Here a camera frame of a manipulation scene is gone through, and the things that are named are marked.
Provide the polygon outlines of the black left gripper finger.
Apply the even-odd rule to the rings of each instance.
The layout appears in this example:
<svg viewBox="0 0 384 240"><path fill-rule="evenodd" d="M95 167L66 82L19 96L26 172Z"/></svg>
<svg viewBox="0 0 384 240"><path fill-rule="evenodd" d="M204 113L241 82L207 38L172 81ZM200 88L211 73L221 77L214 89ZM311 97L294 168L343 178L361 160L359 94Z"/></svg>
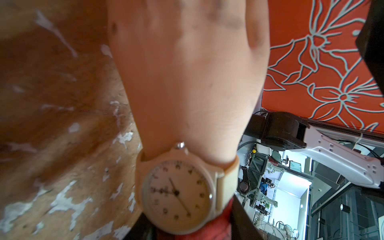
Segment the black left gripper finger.
<svg viewBox="0 0 384 240"><path fill-rule="evenodd" d="M366 22L355 44L380 91L384 92L384 0L369 1Z"/></svg>

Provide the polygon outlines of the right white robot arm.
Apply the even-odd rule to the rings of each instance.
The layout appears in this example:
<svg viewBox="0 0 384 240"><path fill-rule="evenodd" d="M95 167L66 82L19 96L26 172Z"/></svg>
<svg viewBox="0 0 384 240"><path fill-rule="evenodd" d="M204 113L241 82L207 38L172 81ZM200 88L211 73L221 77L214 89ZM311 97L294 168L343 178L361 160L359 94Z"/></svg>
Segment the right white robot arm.
<svg viewBox="0 0 384 240"><path fill-rule="evenodd" d="M383 158L348 148L344 137L384 141L383 82L364 56L383 1L270 1L270 11L263 110L245 134L301 152L354 185L383 189Z"/></svg>

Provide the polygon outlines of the pale mannequin hand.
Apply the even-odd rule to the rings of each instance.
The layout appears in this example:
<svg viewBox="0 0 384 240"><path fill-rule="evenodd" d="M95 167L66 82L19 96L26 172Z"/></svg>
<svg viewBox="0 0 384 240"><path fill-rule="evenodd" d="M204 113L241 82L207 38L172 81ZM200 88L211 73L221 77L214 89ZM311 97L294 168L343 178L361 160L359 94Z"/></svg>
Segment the pale mannequin hand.
<svg viewBox="0 0 384 240"><path fill-rule="evenodd" d="M204 161L230 165L266 79L268 1L107 1L107 9L145 156L184 142Z"/></svg>

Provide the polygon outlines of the beige wrist watch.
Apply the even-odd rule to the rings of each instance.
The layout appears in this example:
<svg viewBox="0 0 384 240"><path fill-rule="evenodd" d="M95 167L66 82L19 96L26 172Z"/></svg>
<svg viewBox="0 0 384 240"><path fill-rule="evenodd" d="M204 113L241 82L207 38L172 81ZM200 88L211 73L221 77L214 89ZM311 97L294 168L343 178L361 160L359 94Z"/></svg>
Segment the beige wrist watch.
<svg viewBox="0 0 384 240"><path fill-rule="evenodd" d="M136 161L136 202L158 229L187 235L217 218L238 185L239 158L222 169L189 151L185 143L148 159L143 150Z"/></svg>

